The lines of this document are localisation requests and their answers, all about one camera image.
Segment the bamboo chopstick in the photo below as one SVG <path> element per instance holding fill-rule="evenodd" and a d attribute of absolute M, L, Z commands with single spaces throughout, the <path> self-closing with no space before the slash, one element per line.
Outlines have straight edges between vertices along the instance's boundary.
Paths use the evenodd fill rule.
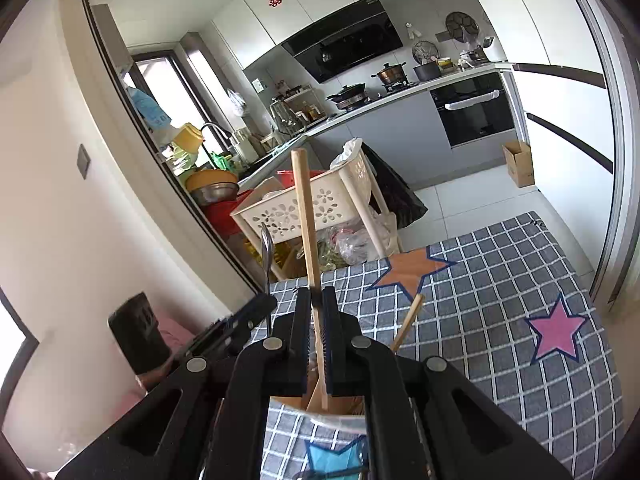
<path fill-rule="evenodd" d="M 400 346 L 402 345 L 402 343 L 404 342 L 404 340 L 407 337 L 407 334 L 409 333 L 409 330 L 414 322 L 414 320 L 416 319 L 416 317 L 418 316 L 418 313 L 421 309 L 421 306 L 423 304 L 424 301 L 424 296 L 422 294 L 416 294 L 416 296 L 414 296 L 411 306 L 404 318 L 404 320 L 402 321 L 402 324 L 400 326 L 400 329 L 398 330 L 398 333 L 395 337 L 395 339 L 393 340 L 392 344 L 390 345 L 390 350 L 392 350 L 393 352 L 397 352 L 400 348 Z"/>
<path fill-rule="evenodd" d="M 292 151 L 292 170 L 296 200 L 299 211 L 300 232 L 302 233 L 303 248 L 305 253 L 308 288 L 311 293 L 312 320 L 314 321 L 314 350 L 318 363 L 320 376 L 320 392 L 322 403 L 326 404 L 328 393 L 326 392 L 326 378 L 324 378 L 324 356 L 322 342 L 322 317 L 321 317 L 321 280 L 317 250 L 316 226 L 314 225 L 314 203 L 310 185 L 310 171 L 308 167 L 307 152 L 303 148 Z"/>

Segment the dark translucent spoon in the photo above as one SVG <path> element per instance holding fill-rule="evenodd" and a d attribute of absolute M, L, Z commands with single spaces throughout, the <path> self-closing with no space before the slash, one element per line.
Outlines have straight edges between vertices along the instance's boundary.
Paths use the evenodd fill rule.
<path fill-rule="evenodd" d="M 264 293 L 270 295 L 270 272 L 273 263 L 273 241 L 268 226 L 263 223 L 260 229 L 260 254 L 262 255 L 262 273 L 264 274 Z"/>

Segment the beige utensil holder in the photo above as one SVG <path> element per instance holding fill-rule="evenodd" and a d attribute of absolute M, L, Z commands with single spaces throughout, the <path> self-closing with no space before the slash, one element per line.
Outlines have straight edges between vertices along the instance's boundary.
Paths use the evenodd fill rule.
<path fill-rule="evenodd" d="M 322 403 L 320 392 L 320 376 L 316 356 L 311 353 L 307 365 L 308 382 L 307 391 L 301 398 L 295 396 L 273 396 L 271 400 L 277 401 L 288 408 L 303 412 L 316 424 L 350 434 L 366 434 L 367 423 L 363 413 L 363 400 L 361 396 L 328 396 L 326 404 Z"/>

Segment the checkered star tablecloth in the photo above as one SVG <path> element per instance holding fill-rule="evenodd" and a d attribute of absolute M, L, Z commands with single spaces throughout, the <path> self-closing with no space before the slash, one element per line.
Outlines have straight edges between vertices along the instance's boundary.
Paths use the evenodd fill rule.
<path fill-rule="evenodd" d="M 422 361 L 439 354 L 553 454 L 575 479 L 594 479 L 624 435 L 623 397 L 598 312 L 561 245 L 536 211 L 428 246 L 455 262 L 423 279 L 423 307 L 400 347 Z M 409 309 L 397 286 L 370 288 L 384 260 L 322 275 L 338 308 L 363 335 L 390 344 Z M 556 350 L 533 361 L 539 336 L 526 320 L 548 316 L 562 296 L 586 318 L 577 358 Z M 262 479 L 291 479 L 308 467 L 305 444 L 342 448 L 356 438 L 344 422 L 317 422 L 271 401 Z"/>

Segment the yellow and steel basins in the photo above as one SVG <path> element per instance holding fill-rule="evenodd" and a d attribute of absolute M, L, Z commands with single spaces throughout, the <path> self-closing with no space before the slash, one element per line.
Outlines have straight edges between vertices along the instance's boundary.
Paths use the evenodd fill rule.
<path fill-rule="evenodd" d="M 186 122 L 170 144 L 167 162 L 174 175 L 200 207 L 234 200 L 239 194 L 238 177 L 223 158 L 212 154 L 206 155 L 209 165 L 199 167 L 201 151 L 205 151 L 204 134 Z"/>

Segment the black trash bag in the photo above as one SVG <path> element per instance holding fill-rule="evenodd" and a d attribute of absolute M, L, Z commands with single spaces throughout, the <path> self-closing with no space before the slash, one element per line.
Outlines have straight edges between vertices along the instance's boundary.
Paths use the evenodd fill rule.
<path fill-rule="evenodd" d="M 388 209 L 396 216 L 398 229 L 420 220 L 428 208 L 407 182 L 369 145 L 363 143 L 362 152 L 368 159 Z"/>

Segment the beige flower-pattern storage cart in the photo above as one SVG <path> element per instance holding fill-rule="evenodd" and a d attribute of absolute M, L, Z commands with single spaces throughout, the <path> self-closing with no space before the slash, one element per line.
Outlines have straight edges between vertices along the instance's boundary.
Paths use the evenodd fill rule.
<path fill-rule="evenodd" d="M 373 257 L 399 252 L 395 215 L 387 207 L 361 143 L 340 164 L 311 177 L 307 152 L 291 152 L 294 184 L 284 188 L 278 179 L 262 181 L 231 213 L 241 232 L 255 249 L 267 228 L 276 243 L 359 220 L 373 245 Z"/>

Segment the cardboard box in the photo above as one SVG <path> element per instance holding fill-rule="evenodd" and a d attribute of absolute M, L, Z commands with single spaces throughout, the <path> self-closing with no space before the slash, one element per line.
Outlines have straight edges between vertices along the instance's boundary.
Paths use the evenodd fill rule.
<path fill-rule="evenodd" d="M 535 184 L 532 151 L 521 141 L 506 142 L 502 146 L 506 169 L 518 188 Z"/>

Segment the black wok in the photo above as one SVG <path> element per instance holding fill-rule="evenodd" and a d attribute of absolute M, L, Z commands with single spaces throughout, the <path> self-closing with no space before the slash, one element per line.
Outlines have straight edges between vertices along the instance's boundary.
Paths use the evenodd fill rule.
<path fill-rule="evenodd" d="M 327 96 L 339 110 L 350 110 L 351 108 L 367 103 L 368 95 L 365 84 L 352 84 L 344 86 L 341 91 Z"/>

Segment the black built-in oven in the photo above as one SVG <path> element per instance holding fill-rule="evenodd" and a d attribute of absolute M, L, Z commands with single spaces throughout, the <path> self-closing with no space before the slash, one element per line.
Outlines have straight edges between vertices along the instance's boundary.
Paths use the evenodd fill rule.
<path fill-rule="evenodd" d="M 433 89 L 431 96 L 451 146 L 514 128 L 506 89 L 498 73 Z"/>

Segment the copper cooking pot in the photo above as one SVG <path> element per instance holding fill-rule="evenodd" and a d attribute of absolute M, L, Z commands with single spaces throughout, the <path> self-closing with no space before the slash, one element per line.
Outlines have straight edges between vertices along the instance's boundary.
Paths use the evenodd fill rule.
<path fill-rule="evenodd" d="M 382 70 L 372 75 L 372 78 L 378 78 L 379 81 L 384 84 L 385 87 L 392 86 L 402 82 L 407 82 L 407 76 L 404 71 L 405 62 L 399 64 L 385 63 Z"/>

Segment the black range hood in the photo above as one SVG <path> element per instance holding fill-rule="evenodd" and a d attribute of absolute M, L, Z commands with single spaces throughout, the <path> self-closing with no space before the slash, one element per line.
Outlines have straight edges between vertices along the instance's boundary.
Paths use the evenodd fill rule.
<path fill-rule="evenodd" d="M 282 48 L 320 84 L 401 47 L 380 0 L 359 0 L 282 42 Z"/>

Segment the white refrigerator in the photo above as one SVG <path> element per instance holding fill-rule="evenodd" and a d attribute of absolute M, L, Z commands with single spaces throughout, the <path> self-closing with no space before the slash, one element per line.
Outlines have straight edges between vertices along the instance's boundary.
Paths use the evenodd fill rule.
<path fill-rule="evenodd" d="M 592 283 L 613 206 L 614 128 L 596 42 L 577 0 L 480 0 L 511 63 L 535 183 L 570 230 Z"/>

